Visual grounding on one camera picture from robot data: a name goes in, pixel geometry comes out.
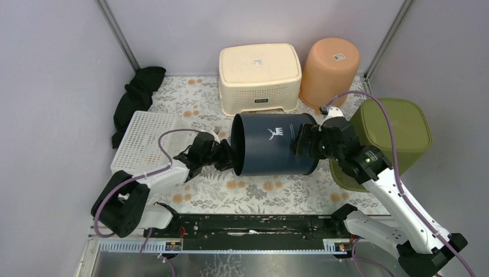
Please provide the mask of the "dark blue round bin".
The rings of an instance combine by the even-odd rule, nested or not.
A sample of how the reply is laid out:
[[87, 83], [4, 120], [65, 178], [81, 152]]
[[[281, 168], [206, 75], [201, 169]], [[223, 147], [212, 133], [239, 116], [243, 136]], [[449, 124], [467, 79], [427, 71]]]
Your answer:
[[237, 176], [309, 175], [318, 160], [295, 156], [293, 144], [299, 128], [316, 120], [302, 114], [253, 114], [234, 116], [230, 146]]

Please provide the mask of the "white perforated basket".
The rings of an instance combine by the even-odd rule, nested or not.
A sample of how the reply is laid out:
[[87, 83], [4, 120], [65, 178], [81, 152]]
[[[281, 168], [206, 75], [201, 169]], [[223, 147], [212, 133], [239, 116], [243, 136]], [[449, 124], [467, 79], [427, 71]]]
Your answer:
[[193, 132], [183, 132], [190, 126], [177, 115], [137, 111], [117, 149], [110, 169], [140, 175], [169, 164], [163, 154], [176, 156], [190, 144]]

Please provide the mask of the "orange bucket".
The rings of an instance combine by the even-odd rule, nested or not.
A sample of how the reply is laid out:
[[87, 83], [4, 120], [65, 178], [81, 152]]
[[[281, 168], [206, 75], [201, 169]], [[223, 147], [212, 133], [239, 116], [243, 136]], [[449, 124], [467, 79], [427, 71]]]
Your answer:
[[302, 102], [319, 109], [350, 89], [360, 65], [360, 52], [342, 38], [324, 38], [309, 51], [300, 85]]

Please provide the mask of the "green mesh waste bin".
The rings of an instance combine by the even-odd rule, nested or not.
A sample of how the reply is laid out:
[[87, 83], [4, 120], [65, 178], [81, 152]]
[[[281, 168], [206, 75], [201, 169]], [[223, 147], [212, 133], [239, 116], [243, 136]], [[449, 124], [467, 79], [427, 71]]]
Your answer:
[[[423, 110], [414, 102], [380, 98], [393, 128], [399, 174], [403, 175], [432, 146], [430, 127]], [[385, 116], [372, 99], [365, 100], [350, 119], [361, 145], [379, 148], [392, 162], [393, 151]]]

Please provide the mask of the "cream perforated basket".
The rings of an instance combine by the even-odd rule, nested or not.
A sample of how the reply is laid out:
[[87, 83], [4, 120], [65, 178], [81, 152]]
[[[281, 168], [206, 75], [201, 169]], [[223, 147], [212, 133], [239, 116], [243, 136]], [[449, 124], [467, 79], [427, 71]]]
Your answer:
[[291, 44], [224, 48], [219, 55], [219, 97], [225, 115], [298, 106], [302, 68]]

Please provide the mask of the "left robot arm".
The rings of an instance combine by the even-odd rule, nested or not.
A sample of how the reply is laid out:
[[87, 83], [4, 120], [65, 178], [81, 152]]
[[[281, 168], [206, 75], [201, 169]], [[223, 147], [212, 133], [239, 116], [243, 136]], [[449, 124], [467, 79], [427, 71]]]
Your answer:
[[123, 170], [113, 173], [91, 209], [97, 236], [127, 237], [136, 229], [157, 229], [165, 237], [174, 236], [179, 222], [176, 212], [165, 204], [149, 205], [158, 190], [183, 184], [198, 176], [203, 167], [226, 171], [235, 167], [237, 155], [227, 140], [215, 133], [198, 132], [193, 143], [167, 165], [140, 175]]

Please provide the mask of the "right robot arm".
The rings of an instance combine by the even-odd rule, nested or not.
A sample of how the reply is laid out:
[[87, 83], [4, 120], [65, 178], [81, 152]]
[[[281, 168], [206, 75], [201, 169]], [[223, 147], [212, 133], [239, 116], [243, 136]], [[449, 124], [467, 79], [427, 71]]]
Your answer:
[[468, 241], [439, 225], [396, 177], [384, 153], [362, 145], [353, 125], [344, 117], [330, 117], [321, 125], [300, 126], [293, 149], [296, 156], [336, 162], [372, 193], [389, 211], [398, 227], [389, 227], [346, 204], [335, 213], [331, 230], [340, 238], [348, 234], [365, 238], [396, 258], [408, 276], [434, 276]]

